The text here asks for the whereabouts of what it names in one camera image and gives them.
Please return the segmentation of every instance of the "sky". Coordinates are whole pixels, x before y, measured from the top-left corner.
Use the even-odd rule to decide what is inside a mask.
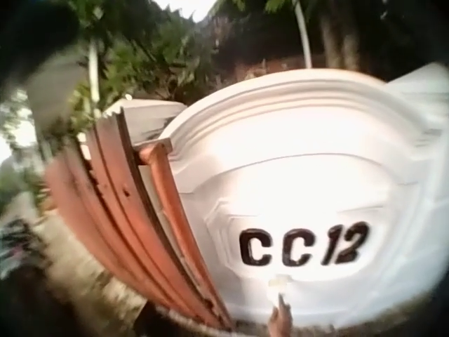
[[[193,14],[195,21],[205,18],[216,0],[154,0],[160,7],[170,6],[171,10],[180,9],[181,15],[188,18]],[[27,145],[36,141],[35,132],[30,123],[24,123],[16,132],[18,142]],[[0,163],[11,155],[9,146],[0,138]]]

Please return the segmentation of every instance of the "hand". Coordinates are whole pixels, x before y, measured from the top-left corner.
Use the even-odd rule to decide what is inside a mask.
[[[270,337],[290,337],[292,333],[292,314],[290,306],[283,301],[279,295],[279,305],[273,308],[273,313],[268,321],[268,332]]]

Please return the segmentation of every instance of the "white paint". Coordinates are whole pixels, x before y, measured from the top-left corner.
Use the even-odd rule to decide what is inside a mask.
[[[204,98],[161,134],[172,140],[183,206],[233,318],[268,320],[275,275],[293,280],[285,292],[296,326],[337,328],[373,319],[440,279],[449,261],[449,135],[439,111],[449,106],[423,109],[432,93],[419,88],[411,100],[399,93],[407,81],[415,79],[270,74]],[[370,235],[356,261],[334,264],[334,255],[323,266],[329,228],[361,220]],[[250,244],[255,259],[271,254],[270,264],[243,263],[239,235],[248,228],[272,236],[270,247]],[[316,235],[313,246],[293,243],[292,259],[312,255],[302,267],[282,263],[283,236],[294,228]],[[340,240],[337,252],[348,245]]]

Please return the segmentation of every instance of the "house number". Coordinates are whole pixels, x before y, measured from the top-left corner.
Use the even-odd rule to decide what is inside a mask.
[[[343,225],[336,225],[328,231],[328,246],[326,251],[320,257],[322,265],[330,265],[332,261],[335,264],[354,262],[358,258],[358,249],[366,242],[370,233],[369,225],[364,222],[354,223],[347,230]],[[254,258],[251,250],[251,240],[258,240],[262,247],[272,246],[272,236],[264,230],[249,229],[240,233],[240,254],[243,263],[246,265],[264,266],[272,261],[271,254],[263,254],[261,258]],[[291,257],[293,242],[301,239],[305,247],[315,245],[316,235],[311,230],[298,228],[287,232],[283,236],[282,243],[282,263],[287,267],[300,267],[312,259],[310,253],[304,253],[298,260]],[[338,242],[345,240],[352,242],[351,246],[337,252]]]

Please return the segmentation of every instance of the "wooden gate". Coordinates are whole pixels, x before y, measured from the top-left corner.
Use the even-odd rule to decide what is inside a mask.
[[[135,151],[123,112],[99,120],[86,140],[90,161],[73,142],[46,170],[67,225],[113,275],[150,301],[230,328],[176,190],[169,142]],[[139,164],[147,166],[147,187]]]

